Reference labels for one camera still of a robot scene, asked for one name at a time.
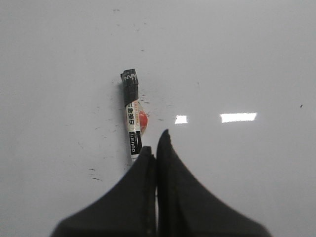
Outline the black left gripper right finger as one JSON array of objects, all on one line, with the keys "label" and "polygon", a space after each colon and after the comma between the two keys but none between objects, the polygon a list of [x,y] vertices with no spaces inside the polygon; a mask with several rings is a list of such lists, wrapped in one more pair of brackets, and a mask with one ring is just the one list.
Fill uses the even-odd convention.
[{"label": "black left gripper right finger", "polygon": [[160,237],[269,237],[260,223],[237,212],[205,188],[180,160],[169,131],[157,146]]}]

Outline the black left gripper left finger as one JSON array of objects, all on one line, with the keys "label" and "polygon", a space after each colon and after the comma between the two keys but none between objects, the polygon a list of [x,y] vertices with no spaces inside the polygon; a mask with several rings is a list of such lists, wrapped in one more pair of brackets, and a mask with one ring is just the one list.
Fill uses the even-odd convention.
[{"label": "black left gripper left finger", "polygon": [[156,159],[144,146],[120,181],[97,201],[58,223],[53,237],[156,236]]}]

